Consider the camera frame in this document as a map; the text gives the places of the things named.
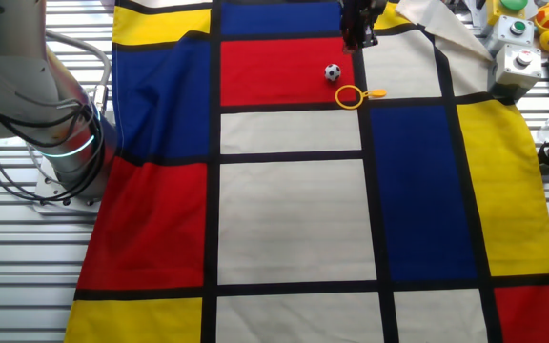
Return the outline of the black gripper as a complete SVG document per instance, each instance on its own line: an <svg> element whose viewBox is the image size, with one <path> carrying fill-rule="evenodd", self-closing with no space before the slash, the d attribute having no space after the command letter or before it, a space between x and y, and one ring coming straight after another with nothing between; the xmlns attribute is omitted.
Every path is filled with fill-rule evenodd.
<svg viewBox="0 0 549 343"><path fill-rule="evenodd" d="M385 11L387 0L340 0L340 33L343 39L343 51L355 52L378 44L374 32L374 23ZM353 23L357 26L357 38Z"/></svg>

